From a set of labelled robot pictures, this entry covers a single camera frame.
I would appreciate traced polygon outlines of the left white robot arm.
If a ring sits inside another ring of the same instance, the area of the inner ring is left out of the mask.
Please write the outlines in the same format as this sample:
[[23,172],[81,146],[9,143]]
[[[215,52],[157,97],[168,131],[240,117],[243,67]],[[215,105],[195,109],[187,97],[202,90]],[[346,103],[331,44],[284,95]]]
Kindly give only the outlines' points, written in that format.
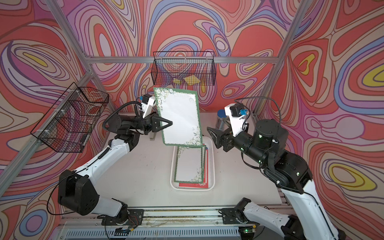
[[114,163],[138,145],[141,135],[163,130],[162,122],[166,123],[167,127],[172,125],[171,121],[156,113],[144,118],[112,114],[106,124],[109,125],[107,131],[116,134],[115,138],[87,163],[73,171],[66,170],[60,174],[57,185],[58,203],[81,216],[98,214],[123,225],[131,216],[127,204],[101,197],[94,185]]

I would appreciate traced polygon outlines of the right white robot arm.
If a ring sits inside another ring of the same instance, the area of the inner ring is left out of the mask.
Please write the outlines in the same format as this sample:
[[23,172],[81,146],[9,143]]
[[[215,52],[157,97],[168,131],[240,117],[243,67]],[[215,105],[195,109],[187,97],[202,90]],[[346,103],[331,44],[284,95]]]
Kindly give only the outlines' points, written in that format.
[[289,133],[278,122],[258,121],[253,135],[246,131],[235,134],[231,128],[207,130],[217,149],[228,152],[236,148],[242,156],[257,162],[257,170],[281,189],[295,211],[293,215],[281,215],[243,198],[235,207],[240,222],[258,223],[285,240],[346,239],[345,232],[337,229],[328,217],[308,163],[285,149]]

